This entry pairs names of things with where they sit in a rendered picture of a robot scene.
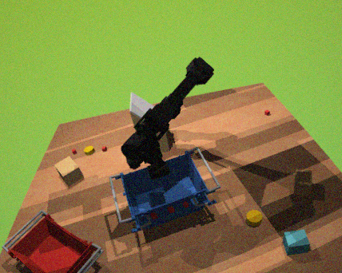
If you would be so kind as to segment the teal block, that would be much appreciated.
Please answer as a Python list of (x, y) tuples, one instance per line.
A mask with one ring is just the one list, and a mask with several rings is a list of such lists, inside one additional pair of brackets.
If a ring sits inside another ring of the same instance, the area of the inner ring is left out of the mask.
[(310, 243), (304, 229), (284, 232), (283, 245), (287, 255), (308, 252)]

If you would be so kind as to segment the yellow short cylinder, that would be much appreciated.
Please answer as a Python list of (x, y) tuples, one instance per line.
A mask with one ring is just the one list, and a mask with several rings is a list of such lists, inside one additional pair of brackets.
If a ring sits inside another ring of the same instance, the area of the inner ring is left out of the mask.
[(263, 219), (263, 216), (258, 210), (252, 210), (250, 212), (247, 212), (246, 214), (246, 221), (251, 226), (260, 225), (262, 219)]
[(93, 154), (94, 153), (94, 148), (93, 148), (93, 146), (88, 146), (88, 147), (86, 147), (85, 148), (85, 150), (84, 150), (84, 152), (85, 152), (85, 154), (86, 155), (91, 155), (91, 154)]

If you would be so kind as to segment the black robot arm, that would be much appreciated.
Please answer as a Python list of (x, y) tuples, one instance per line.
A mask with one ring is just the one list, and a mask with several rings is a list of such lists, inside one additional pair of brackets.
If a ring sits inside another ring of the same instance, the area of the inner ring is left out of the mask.
[[(134, 126), (136, 132), (121, 146), (130, 169), (139, 168), (143, 161), (145, 164), (149, 163), (143, 153), (144, 149), (147, 145), (160, 140), (169, 130), (168, 123), (179, 115), (183, 99), (188, 93), (196, 85), (204, 85), (214, 74), (214, 69), (201, 57), (194, 58), (186, 69), (186, 78), (182, 83), (170, 95), (165, 96), (161, 103), (156, 104), (144, 114)], [(158, 132), (161, 133), (157, 136)]]

